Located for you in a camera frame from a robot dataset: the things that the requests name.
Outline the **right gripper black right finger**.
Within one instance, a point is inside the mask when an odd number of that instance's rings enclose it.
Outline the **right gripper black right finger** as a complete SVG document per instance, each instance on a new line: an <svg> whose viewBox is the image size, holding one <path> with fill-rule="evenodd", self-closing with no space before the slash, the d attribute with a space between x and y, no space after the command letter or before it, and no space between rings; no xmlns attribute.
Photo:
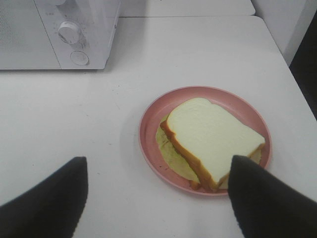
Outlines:
<svg viewBox="0 0 317 238"><path fill-rule="evenodd" d="M233 156L228 195L246 238L317 236L317 203L248 157Z"/></svg>

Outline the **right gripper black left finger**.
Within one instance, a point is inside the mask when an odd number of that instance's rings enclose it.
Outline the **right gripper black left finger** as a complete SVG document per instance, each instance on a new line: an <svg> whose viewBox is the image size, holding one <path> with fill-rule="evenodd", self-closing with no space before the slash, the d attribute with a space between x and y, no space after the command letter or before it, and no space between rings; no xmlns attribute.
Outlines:
<svg viewBox="0 0 317 238"><path fill-rule="evenodd" d="M71 238L88 197L86 157L75 157L0 207L2 238Z"/></svg>

